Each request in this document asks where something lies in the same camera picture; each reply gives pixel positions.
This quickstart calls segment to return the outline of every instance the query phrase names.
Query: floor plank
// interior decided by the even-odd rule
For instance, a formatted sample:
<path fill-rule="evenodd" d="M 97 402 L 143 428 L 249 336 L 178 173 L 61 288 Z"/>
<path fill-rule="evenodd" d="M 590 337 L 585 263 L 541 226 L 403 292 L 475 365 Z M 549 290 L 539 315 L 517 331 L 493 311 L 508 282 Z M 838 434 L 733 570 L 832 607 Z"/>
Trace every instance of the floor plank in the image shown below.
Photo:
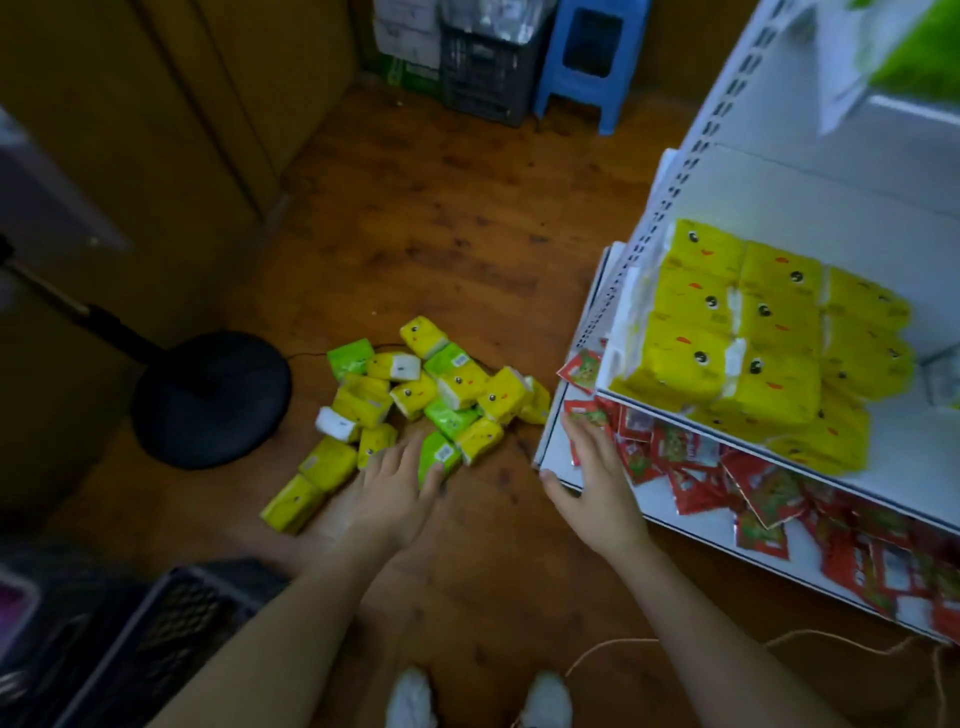
<path fill-rule="evenodd" d="M 614 136 L 599 137 L 595 118 L 563 104 L 539 127 L 513 130 L 355 88 L 287 173 L 290 212 L 255 273 L 225 297 L 223 319 L 294 353 L 361 336 L 395 342 L 401 324 L 425 314 L 482 361 L 552 384 L 600 251 L 629 237 L 661 151 L 680 143 L 693 113 L 638 99 Z M 320 358 L 292 368 L 290 412 L 257 452 L 181 473 L 149 460 L 125 426 L 49 531 L 147 573 L 241 554 L 297 573 L 322 555 L 340 506 L 299 538 L 257 518 L 317 441 L 313 418 L 335 388 Z M 539 436 L 519 427 L 452 479 L 420 540 L 364 599 L 317 725 L 380 725 L 410 663 L 430 670 L 445 726 L 507 725 L 537 669 L 563 671 L 599 641 L 651 635 L 543 495 L 529 467 Z M 903 634 L 676 534 L 657 537 L 758 639 L 801 627 L 876 645 Z M 780 654 L 858 724 L 893 725 L 915 700 L 929 705 L 927 651 L 883 660 L 801 638 Z M 578 725 L 696 725 L 655 645 L 596 654 L 571 689 Z"/>

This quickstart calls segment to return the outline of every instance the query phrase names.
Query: stool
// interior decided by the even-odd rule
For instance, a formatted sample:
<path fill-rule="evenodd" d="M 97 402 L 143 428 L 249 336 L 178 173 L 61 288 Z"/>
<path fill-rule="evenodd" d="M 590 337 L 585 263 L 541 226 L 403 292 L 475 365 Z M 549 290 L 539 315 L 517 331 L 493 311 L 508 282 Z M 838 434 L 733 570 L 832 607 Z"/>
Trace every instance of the stool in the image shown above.
<path fill-rule="evenodd" d="M 643 26 L 647 21 L 649 0 L 561 0 L 557 20 L 550 37 L 550 48 L 543 62 L 543 73 L 537 88 L 534 114 L 543 118 L 551 93 L 574 101 L 600 107 L 599 133 L 607 136 L 616 129 L 620 108 L 630 80 L 634 77 L 636 59 L 643 44 Z M 620 39 L 606 77 L 592 76 L 564 65 L 564 52 L 570 26 L 578 10 L 600 12 L 620 18 Z"/>

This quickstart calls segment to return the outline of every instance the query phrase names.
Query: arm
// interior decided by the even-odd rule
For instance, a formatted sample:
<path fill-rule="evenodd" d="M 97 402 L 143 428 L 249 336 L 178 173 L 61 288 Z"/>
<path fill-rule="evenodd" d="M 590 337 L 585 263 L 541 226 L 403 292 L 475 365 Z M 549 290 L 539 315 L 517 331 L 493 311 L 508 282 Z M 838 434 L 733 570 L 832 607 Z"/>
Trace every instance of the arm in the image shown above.
<path fill-rule="evenodd" d="M 349 486 L 350 524 L 208 662 L 150 728 L 301 728 L 324 692 L 360 599 L 393 555 L 420 533 L 440 491 L 434 466 L 417 482 L 422 436 L 383 450 Z"/>
<path fill-rule="evenodd" d="M 616 450 L 603 432 L 566 415 L 563 423 L 580 456 L 584 492 L 576 498 L 557 476 L 543 471 L 546 493 L 584 543 L 623 579 L 660 638 L 705 728 L 850 728 L 657 548 Z"/>

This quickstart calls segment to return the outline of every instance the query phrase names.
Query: string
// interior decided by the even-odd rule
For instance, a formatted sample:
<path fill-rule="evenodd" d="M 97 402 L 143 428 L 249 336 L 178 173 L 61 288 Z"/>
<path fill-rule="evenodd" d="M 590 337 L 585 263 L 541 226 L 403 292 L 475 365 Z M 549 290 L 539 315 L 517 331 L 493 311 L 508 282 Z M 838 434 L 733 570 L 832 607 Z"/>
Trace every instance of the string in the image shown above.
<path fill-rule="evenodd" d="M 869 647 L 866 644 L 861 644 L 855 642 L 854 640 L 849 640 L 846 637 L 841 637 L 840 635 L 834 635 L 831 632 L 822 632 L 819 629 L 794 629 L 786 634 L 775 637 L 773 640 L 770 640 L 764 643 L 764 647 L 771 649 L 780 644 L 789 642 L 795 637 L 800 635 L 818 635 L 819 637 L 827 637 L 831 640 L 836 640 L 844 644 L 849 644 L 854 647 L 862 649 L 864 652 L 869 652 L 872 655 L 880 655 L 881 657 L 893 657 L 894 655 L 900 654 L 906 647 L 916 640 L 921 639 L 920 635 L 911 635 L 900 642 L 896 643 L 892 647 L 886 649 L 877 649 L 875 647 Z M 570 675 L 573 674 L 573 670 L 580 666 L 580 664 L 594 652 L 603 649 L 604 647 L 609 647 L 612 644 L 627 644 L 627 643 L 658 643 L 656 637 L 625 637 L 618 640 L 606 640 L 595 644 L 589 650 L 584 652 L 580 657 L 573 661 L 573 665 L 569 667 L 566 671 L 564 678 L 569 679 Z M 937 720 L 936 728 L 946 728 L 947 726 L 947 693 L 944 691 L 944 674 L 943 674 L 943 664 L 941 661 L 941 655 L 944 650 L 948 649 L 948 644 L 939 644 L 937 645 L 931 654 L 931 662 L 933 663 L 933 684 L 937 691 Z M 517 716 L 514 719 L 514 722 L 510 724 L 510 728 L 518 728 L 520 726 L 520 716 Z"/>

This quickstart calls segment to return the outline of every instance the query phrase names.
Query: shoe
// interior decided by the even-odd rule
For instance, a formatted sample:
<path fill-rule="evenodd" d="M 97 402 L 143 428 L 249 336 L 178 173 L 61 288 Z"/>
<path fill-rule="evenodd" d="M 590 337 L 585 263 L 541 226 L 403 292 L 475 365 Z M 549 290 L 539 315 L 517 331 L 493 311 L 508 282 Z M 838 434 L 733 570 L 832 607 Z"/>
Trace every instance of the shoe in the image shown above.
<path fill-rule="evenodd" d="M 387 703 L 386 728 L 437 728 L 430 678 L 423 670 L 408 667 L 397 678 Z"/>
<path fill-rule="evenodd" d="M 570 728 L 573 703 L 564 679 L 556 672 L 538 672 L 520 714 L 520 728 Z"/>

